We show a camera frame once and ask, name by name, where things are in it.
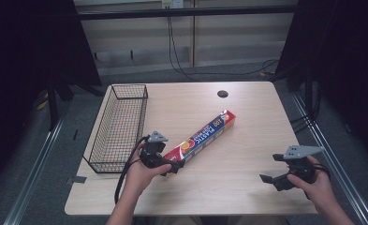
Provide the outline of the person's left hand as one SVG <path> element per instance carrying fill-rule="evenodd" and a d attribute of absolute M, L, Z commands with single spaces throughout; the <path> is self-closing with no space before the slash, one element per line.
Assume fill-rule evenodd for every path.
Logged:
<path fill-rule="evenodd" d="M 139 149 L 136 150 L 130 162 L 130 167 L 125 178 L 125 186 L 121 194 L 121 200 L 123 198 L 137 200 L 143 190 L 151 184 L 154 177 L 166 173 L 171 169 L 169 164 L 149 169 L 141 162 L 139 151 Z"/>

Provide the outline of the black curtain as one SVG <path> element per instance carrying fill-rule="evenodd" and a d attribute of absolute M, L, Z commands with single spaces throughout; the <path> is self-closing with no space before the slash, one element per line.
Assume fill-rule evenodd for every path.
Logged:
<path fill-rule="evenodd" d="M 368 0 L 298 0 L 276 73 L 310 77 L 368 151 Z"/>
<path fill-rule="evenodd" d="M 37 94 L 100 85 L 74 0 L 0 0 L 0 172 Z"/>

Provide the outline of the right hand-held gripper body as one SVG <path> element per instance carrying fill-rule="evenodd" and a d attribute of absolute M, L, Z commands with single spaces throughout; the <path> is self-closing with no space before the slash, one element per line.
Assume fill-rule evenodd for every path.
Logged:
<path fill-rule="evenodd" d="M 323 150 L 323 147 L 318 146 L 291 145 L 283 154 L 288 172 L 273 179 L 276 189 L 282 191 L 294 188 L 294 185 L 287 179 L 289 174 L 294 174 L 309 184 L 314 183 L 316 166 L 307 157 L 321 153 Z"/>

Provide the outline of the black horizontal bar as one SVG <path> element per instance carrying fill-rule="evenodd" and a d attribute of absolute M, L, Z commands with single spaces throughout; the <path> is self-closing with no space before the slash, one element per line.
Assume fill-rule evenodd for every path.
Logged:
<path fill-rule="evenodd" d="M 190 17 L 243 14 L 293 13 L 296 6 L 260 6 L 260 7 L 205 7 L 177 9 L 146 9 L 129 11 L 81 12 L 76 15 L 80 21 L 143 19 L 161 17 Z"/>

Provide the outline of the metal floor rail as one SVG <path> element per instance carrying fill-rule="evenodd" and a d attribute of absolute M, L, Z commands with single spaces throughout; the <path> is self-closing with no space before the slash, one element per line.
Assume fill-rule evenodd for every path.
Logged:
<path fill-rule="evenodd" d="M 305 103 L 302 97 L 299 94 L 292 94 L 292 98 L 299 113 L 304 117 L 303 121 L 305 123 L 305 129 L 310 131 L 316 144 L 324 149 L 321 155 L 327 161 L 330 172 L 333 174 L 341 190 L 345 193 L 345 196 L 356 213 L 357 218 L 360 220 L 361 225 L 368 225 L 368 204 L 358 192 L 341 162 L 334 154 L 333 149 L 325 138 L 317 122 L 312 122 L 308 118 L 308 113 L 305 111 Z"/>
<path fill-rule="evenodd" d="M 65 117 L 62 115 L 53 126 L 53 128 L 48 132 L 48 136 L 46 141 L 43 143 L 42 148 L 37 156 L 37 160 L 35 161 L 34 166 L 32 167 L 31 172 L 29 173 L 22 190 L 13 203 L 7 217 L 3 223 L 3 225 L 20 225 L 22 221 L 22 217 L 26 211 L 27 205 L 30 202 L 33 193 L 35 191 L 35 187 L 37 185 L 38 179 L 42 174 L 44 166 L 48 160 L 50 152 L 56 142 L 56 139 L 59 136 L 62 125 L 65 122 Z"/>

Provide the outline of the long plastic wrap box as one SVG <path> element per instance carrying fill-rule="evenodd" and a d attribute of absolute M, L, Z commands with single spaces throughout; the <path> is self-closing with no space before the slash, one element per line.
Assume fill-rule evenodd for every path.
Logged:
<path fill-rule="evenodd" d="M 236 115 L 234 113 L 229 110 L 223 110 L 212 121 L 167 152 L 163 156 L 163 159 L 186 163 L 227 129 L 232 127 L 235 119 Z"/>

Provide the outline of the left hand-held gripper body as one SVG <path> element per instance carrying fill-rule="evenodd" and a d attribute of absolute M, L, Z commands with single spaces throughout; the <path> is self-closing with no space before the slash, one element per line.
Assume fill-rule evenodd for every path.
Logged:
<path fill-rule="evenodd" d="M 151 169 L 168 164 L 161 155 L 167 141 L 168 139 L 164 135 L 155 130 L 140 149 L 141 162 Z"/>

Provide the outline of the black metal stand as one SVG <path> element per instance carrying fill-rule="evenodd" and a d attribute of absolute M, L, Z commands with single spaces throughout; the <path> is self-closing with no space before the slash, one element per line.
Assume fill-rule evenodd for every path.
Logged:
<path fill-rule="evenodd" d="M 59 95 L 63 101 L 70 101 L 74 94 L 69 87 L 68 78 L 64 76 L 53 77 L 52 75 L 47 81 L 47 94 L 51 116 L 50 130 L 53 130 L 59 121 L 56 95 Z"/>

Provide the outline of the person's right hand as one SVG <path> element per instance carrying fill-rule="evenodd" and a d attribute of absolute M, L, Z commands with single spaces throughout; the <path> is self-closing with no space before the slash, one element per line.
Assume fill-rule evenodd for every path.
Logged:
<path fill-rule="evenodd" d="M 319 214 L 326 217 L 337 214 L 341 210 L 333 193 L 330 178 L 325 172 L 317 170 L 316 181 L 312 184 L 294 174 L 289 174 L 287 179 L 296 188 L 301 188 L 307 194 Z"/>

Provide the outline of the white wall outlet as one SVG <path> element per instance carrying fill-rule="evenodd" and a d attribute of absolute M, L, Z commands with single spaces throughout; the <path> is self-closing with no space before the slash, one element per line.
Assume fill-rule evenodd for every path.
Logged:
<path fill-rule="evenodd" d="M 162 8 L 184 8 L 184 0 L 161 0 Z"/>

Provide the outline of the grey tape strip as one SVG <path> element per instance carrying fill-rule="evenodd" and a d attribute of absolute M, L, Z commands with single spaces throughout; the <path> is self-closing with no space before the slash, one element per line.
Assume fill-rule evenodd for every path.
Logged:
<path fill-rule="evenodd" d="M 86 179 L 87 177 L 83 176 L 72 176 L 67 178 L 66 184 L 68 185 L 73 185 L 74 183 L 84 184 Z"/>

